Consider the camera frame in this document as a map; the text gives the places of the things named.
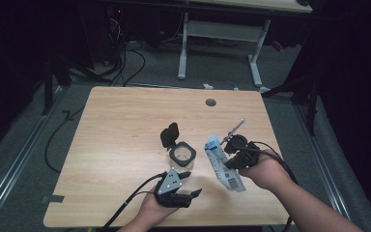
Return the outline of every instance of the gray carpet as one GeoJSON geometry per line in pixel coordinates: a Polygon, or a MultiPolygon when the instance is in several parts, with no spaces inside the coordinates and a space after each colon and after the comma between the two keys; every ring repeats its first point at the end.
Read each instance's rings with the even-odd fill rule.
{"type": "MultiPolygon", "coordinates": [[[[135,49],[139,43],[131,44],[135,49]]],[[[188,53],[187,73],[185,80],[177,79],[179,48],[165,47],[154,49],[144,45],[137,50],[146,60],[144,69],[130,80],[128,86],[145,86],[144,84],[174,86],[184,88],[203,88],[203,83],[215,89],[233,89],[234,85],[241,90],[258,90],[253,85],[251,73],[245,56],[223,53],[219,48],[203,45],[191,47],[188,53]]],[[[275,87],[283,83],[300,47],[287,48],[282,52],[265,46],[260,54],[258,66],[266,87],[275,87]]],[[[142,58],[134,52],[127,52],[127,63],[123,71],[124,79],[136,73],[142,66],[142,58]]],[[[98,67],[97,72],[104,70],[98,67]]],[[[75,112],[84,106],[89,92],[97,82],[88,79],[74,78],[69,89],[63,89],[58,96],[58,103],[52,115],[47,119],[41,136],[36,141],[19,177],[0,209],[0,231],[64,231],[49,229],[43,225],[43,216],[47,205],[43,198],[50,195],[56,185],[58,174],[51,171],[44,162],[44,150],[50,135],[66,118],[64,110],[75,112]]],[[[319,199],[330,205],[314,150],[310,145],[302,121],[287,98],[289,94],[265,99],[284,158],[297,176],[299,183],[319,199]]],[[[329,170],[344,197],[345,204],[353,221],[365,231],[371,231],[371,208],[363,194],[352,169],[343,157],[340,147],[332,132],[323,105],[319,102],[316,118],[316,139],[326,158],[329,170]]],[[[41,119],[43,111],[43,88],[39,89],[34,101],[14,121],[11,130],[0,144],[0,182],[10,169],[22,146],[41,119]]],[[[68,121],[53,137],[49,149],[50,163],[60,169],[67,155],[80,114],[68,121]]],[[[85,228],[73,231],[87,231],[85,228]]]]}

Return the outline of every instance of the human hand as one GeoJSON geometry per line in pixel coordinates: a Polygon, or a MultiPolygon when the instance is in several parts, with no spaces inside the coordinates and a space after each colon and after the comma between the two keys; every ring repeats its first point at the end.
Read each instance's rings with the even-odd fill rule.
{"type": "MultiPolygon", "coordinates": [[[[272,150],[265,152],[276,155],[272,150]]],[[[273,191],[281,183],[292,182],[289,174],[275,159],[260,154],[258,163],[254,166],[239,170],[240,175],[251,179],[259,188],[273,191]]]]}
{"type": "Polygon", "coordinates": [[[153,195],[155,188],[156,187],[152,188],[150,192],[146,193],[136,217],[119,231],[148,231],[179,210],[179,208],[166,208],[160,206],[153,195]]]}

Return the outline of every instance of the wooden table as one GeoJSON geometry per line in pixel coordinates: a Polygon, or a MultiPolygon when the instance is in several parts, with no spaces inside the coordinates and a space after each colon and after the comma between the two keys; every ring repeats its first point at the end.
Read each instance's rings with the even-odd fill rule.
{"type": "MultiPolygon", "coordinates": [[[[237,134],[270,144],[279,152],[261,95],[253,91],[95,87],[87,101],[44,217],[48,227],[101,227],[147,179],[170,169],[160,133],[171,123],[197,151],[191,176],[179,192],[202,188],[191,206],[161,226],[284,224],[288,214],[270,192],[243,178],[245,192],[227,190],[204,152],[213,133],[222,139],[241,118],[237,134]],[[214,99],[216,106],[207,106],[214,99]]],[[[157,180],[144,190],[151,189],[157,180]]],[[[137,213],[144,195],[134,197],[112,226],[137,213]]]]}

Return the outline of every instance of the small round object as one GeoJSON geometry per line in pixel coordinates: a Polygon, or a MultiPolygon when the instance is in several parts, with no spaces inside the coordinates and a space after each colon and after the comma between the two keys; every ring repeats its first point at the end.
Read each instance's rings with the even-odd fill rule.
{"type": "Polygon", "coordinates": [[[214,99],[207,99],[206,100],[206,105],[213,107],[213,106],[216,105],[216,101],[214,99]]]}

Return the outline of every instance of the floor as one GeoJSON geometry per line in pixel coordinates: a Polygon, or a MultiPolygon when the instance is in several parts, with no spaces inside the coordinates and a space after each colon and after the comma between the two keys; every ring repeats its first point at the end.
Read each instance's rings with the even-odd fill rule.
{"type": "MultiPolygon", "coordinates": [[[[203,44],[191,47],[185,80],[177,79],[180,49],[174,44],[160,49],[142,43],[132,43],[129,47],[131,51],[127,52],[123,78],[139,73],[128,86],[202,89],[203,84],[209,84],[215,89],[259,90],[253,85],[246,57],[224,53],[222,47],[205,48],[203,44]]],[[[266,87],[283,83],[299,51],[300,46],[280,52],[270,46],[263,47],[258,66],[266,87]]],[[[104,69],[107,68],[99,66],[97,72],[104,69]]],[[[116,86],[122,85],[123,78],[119,77],[116,86]]],[[[61,169],[80,117],[76,113],[71,121],[64,123],[66,114],[73,114],[84,106],[91,88],[98,85],[104,84],[77,77],[69,88],[55,84],[55,105],[45,116],[41,115],[41,87],[33,102],[16,118],[0,144],[0,231],[87,231],[87,228],[46,228],[43,225],[47,208],[44,198],[53,192],[58,178],[58,174],[48,168],[45,158],[50,165],[61,169]]],[[[281,93],[264,102],[282,154],[300,185],[354,219],[366,231],[371,231],[371,209],[346,166],[322,103],[318,103],[315,122],[317,135],[312,137],[303,126],[306,105],[292,105],[289,97],[289,93],[281,93]]],[[[271,231],[267,226],[262,230],[271,231]]]]}

